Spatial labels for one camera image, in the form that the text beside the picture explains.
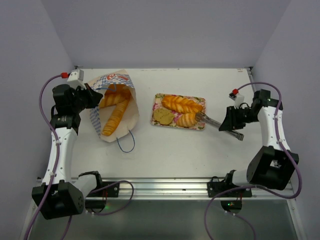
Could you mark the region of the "braided fake bread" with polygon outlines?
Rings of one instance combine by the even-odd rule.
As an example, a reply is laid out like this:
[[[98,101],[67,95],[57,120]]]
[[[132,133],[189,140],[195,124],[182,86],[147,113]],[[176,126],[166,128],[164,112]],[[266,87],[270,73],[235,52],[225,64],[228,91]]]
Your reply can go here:
[[[163,107],[180,114],[195,114],[203,110],[202,105],[181,96],[166,95],[161,104]]]

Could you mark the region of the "paper bag with blue pattern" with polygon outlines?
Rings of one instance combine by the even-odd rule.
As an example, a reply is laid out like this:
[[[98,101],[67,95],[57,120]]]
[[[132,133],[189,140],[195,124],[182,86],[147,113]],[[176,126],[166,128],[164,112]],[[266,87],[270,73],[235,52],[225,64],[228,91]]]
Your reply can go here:
[[[103,74],[88,82],[94,92],[102,94],[97,107],[89,110],[89,119],[98,137],[107,143],[116,142],[120,150],[130,153],[136,145],[132,133],[140,114],[133,81],[124,69]],[[130,135],[133,147],[124,150],[120,138]]]

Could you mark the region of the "metal tongs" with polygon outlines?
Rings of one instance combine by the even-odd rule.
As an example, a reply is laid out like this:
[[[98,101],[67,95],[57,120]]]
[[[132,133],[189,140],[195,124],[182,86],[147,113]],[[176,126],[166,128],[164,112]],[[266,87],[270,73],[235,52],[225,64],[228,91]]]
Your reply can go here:
[[[197,112],[195,114],[195,119],[197,122],[208,124],[216,129],[219,129],[220,126],[222,125],[218,121],[208,117],[206,114],[204,114],[202,112]],[[225,133],[238,139],[239,141],[243,141],[243,139],[244,139],[244,135],[238,131],[235,131],[235,130],[227,130],[227,131],[225,131]]]

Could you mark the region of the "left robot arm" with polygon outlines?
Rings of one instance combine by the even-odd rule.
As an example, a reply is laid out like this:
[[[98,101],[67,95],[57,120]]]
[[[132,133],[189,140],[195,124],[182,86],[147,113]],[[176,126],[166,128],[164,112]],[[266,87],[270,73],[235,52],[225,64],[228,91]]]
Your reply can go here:
[[[32,189],[32,199],[46,220],[79,215],[85,208],[90,193],[99,196],[104,184],[98,171],[81,173],[72,182],[71,162],[81,122],[80,112],[94,109],[102,94],[93,91],[86,83],[72,88],[61,84],[53,88],[57,113],[51,115],[51,150],[47,170],[41,185]]]

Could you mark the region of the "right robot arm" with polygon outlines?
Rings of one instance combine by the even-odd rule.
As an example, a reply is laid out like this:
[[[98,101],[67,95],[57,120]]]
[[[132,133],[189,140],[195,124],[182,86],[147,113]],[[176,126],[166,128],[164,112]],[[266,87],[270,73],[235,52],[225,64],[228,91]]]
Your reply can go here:
[[[249,123],[260,124],[262,147],[247,167],[247,183],[283,190],[295,171],[299,156],[291,151],[286,141],[282,101],[272,98],[271,92],[265,89],[254,92],[251,105],[244,102],[238,89],[234,89],[229,97],[234,105],[227,107],[219,131],[232,132]]]

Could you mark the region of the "long sliced fake baguette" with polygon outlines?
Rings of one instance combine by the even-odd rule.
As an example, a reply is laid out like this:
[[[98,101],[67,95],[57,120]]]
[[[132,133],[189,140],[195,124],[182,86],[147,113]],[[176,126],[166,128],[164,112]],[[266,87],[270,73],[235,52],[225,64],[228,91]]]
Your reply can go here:
[[[103,127],[103,130],[101,132],[102,135],[110,136],[114,133],[114,131],[117,129],[117,127],[119,126],[123,118],[123,115],[128,107],[129,102],[130,102],[130,99],[126,98],[122,102],[117,103],[115,105],[115,108],[111,113],[111,116],[109,117],[108,121]]]

